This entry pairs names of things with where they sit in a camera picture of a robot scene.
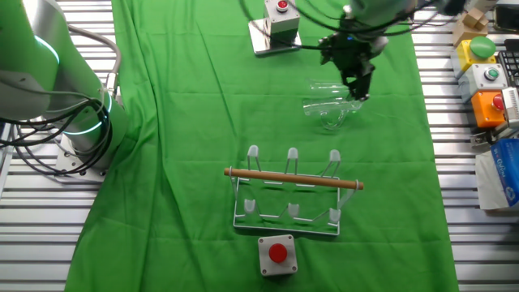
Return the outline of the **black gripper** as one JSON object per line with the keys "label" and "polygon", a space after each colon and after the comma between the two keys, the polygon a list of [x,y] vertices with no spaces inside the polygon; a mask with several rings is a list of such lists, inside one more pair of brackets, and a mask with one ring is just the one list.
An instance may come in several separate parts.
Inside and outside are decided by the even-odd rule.
{"label": "black gripper", "polygon": [[365,101],[369,98],[371,78],[375,66],[371,63],[388,44],[386,36],[376,36],[358,40],[336,32],[319,40],[321,64],[332,62],[339,70],[343,84],[354,100]]}

